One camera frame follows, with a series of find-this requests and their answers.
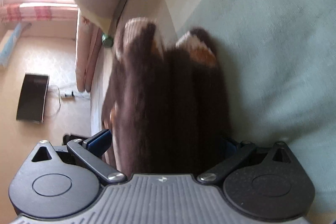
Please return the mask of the dark brown knit sweater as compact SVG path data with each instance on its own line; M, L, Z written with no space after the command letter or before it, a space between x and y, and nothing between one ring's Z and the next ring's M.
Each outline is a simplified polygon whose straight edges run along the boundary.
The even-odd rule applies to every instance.
M232 129L209 33L195 27L166 47L148 18L120 26L101 121L112 133L107 161L128 177L199 175L222 162Z

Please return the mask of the white power strip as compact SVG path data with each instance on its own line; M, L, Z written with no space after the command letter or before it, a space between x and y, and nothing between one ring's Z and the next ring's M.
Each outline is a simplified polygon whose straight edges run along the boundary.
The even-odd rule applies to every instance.
M61 100L90 100L91 97L89 95L77 94L74 91L72 91L70 93L61 93L60 99Z

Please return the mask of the green glass bottle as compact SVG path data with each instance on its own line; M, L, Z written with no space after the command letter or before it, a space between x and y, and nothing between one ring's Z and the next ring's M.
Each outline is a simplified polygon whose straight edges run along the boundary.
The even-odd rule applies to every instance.
M102 33L101 36L102 45L105 48L112 48L114 45L114 38L108 34Z

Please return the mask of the folded pink floral quilt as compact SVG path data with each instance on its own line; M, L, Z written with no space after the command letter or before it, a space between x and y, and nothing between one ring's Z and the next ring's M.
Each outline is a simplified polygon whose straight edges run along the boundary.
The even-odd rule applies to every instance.
M102 32L90 22L81 11L76 23L76 64L75 76L79 92L91 92L98 54L102 46Z

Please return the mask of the patchwork pastel bed sheet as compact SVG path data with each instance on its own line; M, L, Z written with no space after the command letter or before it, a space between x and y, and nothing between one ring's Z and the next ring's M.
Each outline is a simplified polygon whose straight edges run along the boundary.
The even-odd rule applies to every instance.
M214 38L236 140L285 141L314 183L313 223L335 221L335 0L127 0L167 45Z

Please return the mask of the pink striped curtain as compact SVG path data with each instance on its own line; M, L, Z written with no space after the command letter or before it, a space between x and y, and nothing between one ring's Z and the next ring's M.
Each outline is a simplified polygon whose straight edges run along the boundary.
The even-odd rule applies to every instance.
M78 7L61 3L12 3L1 6L1 22L76 20Z

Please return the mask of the black wall television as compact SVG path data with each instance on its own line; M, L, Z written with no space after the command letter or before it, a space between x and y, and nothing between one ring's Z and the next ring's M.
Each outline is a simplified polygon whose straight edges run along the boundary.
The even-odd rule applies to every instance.
M17 121L43 123L49 79L49 75L25 74L17 107Z

